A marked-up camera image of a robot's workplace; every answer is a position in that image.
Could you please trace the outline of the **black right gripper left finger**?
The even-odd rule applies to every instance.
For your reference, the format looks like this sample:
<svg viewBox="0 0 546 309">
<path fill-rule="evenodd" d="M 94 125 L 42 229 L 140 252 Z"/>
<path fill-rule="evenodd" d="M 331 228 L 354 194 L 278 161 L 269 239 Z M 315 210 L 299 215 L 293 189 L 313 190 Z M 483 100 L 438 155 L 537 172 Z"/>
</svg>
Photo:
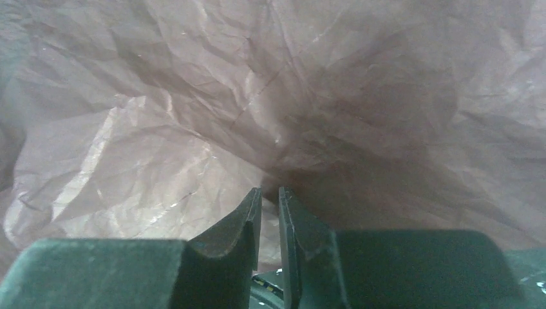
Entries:
<svg viewBox="0 0 546 309">
<path fill-rule="evenodd" d="M 261 189 L 182 239 L 42 239 L 1 283 L 2 308 L 247 308 Z"/>
</svg>

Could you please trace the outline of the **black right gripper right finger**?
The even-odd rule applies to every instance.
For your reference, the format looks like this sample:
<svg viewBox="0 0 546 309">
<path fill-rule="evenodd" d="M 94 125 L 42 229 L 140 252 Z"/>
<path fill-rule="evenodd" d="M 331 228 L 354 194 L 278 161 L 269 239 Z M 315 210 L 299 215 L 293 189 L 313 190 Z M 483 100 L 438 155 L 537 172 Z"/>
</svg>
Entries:
<svg viewBox="0 0 546 309">
<path fill-rule="evenodd" d="M 286 308 L 523 308 L 506 259 L 472 230 L 335 230 L 279 189 Z"/>
</svg>

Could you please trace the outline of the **maroon wrapping paper sheet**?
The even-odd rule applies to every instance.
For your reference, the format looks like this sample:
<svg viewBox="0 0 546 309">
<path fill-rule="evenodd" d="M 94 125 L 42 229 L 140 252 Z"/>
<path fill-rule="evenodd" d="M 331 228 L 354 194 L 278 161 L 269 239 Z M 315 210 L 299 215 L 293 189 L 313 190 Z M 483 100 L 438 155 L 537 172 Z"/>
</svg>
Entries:
<svg viewBox="0 0 546 309">
<path fill-rule="evenodd" d="M 278 188 L 346 229 L 545 244 L 544 1 L 2 1 L 1 272 Z"/>
</svg>

